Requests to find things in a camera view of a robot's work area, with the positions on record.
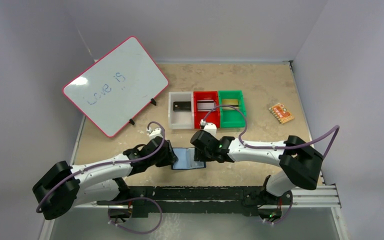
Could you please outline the blue leather card holder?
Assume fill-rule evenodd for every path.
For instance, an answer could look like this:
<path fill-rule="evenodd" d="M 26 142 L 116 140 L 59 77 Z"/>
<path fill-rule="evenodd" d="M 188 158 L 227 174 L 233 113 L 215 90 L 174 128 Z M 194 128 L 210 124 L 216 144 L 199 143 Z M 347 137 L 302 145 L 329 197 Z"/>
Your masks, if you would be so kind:
<path fill-rule="evenodd" d="M 206 163 L 203 161 L 195 161 L 195 148 L 173 148 L 175 155 L 174 163 L 171 164 L 172 170 L 195 170 L 205 169 Z"/>

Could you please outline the green plastic bin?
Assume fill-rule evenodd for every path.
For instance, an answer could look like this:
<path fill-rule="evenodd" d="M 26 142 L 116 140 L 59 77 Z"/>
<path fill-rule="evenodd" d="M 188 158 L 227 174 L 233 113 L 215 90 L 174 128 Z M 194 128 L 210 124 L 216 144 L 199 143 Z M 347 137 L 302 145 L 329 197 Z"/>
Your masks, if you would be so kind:
<path fill-rule="evenodd" d="M 245 117 L 247 110 L 245 106 L 244 96 L 241 90 L 220 90 L 218 91 L 219 104 L 222 99 L 238 99 L 239 108 L 237 108 Z M 237 110 L 222 110 L 220 108 L 220 126 L 222 128 L 243 128 L 246 121 Z"/>

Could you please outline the white plastic bin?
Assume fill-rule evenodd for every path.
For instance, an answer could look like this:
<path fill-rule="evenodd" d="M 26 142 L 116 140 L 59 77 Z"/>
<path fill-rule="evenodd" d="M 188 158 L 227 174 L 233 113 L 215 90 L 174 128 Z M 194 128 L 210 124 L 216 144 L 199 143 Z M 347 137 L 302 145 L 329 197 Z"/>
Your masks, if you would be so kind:
<path fill-rule="evenodd" d="M 192 112 L 173 111 L 173 102 L 191 101 Z M 194 95 L 192 91 L 179 91 L 168 93 L 168 125 L 172 130 L 186 130 L 194 128 Z"/>

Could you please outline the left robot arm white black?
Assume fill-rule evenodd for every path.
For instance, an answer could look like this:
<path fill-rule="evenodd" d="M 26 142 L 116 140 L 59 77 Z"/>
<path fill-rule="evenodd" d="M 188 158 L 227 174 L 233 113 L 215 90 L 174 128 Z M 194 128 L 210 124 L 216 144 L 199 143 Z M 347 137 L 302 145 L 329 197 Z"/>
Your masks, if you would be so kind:
<path fill-rule="evenodd" d="M 123 153 L 91 164 L 55 163 L 33 186 L 37 213 L 56 219 L 72 207 L 95 201 L 126 203 L 129 191 L 123 179 L 145 172 L 149 167 L 169 166 L 175 161 L 172 144 L 160 136 Z"/>

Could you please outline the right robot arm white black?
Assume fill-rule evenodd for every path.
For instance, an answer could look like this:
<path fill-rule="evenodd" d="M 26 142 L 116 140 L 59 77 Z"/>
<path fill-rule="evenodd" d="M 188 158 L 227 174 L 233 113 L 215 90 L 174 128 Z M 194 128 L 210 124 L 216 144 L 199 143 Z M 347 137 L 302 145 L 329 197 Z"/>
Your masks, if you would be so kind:
<path fill-rule="evenodd" d="M 324 160 L 320 152 L 295 135 L 276 142 L 240 141 L 233 136 L 217 139 L 201 129 L 190 143 L 202 162 L 255 162 L 280 167 L 281 171 L 269 176 L 260 191 L 262 200 L 268 204 L 295 187 L 315 190 Z"/>

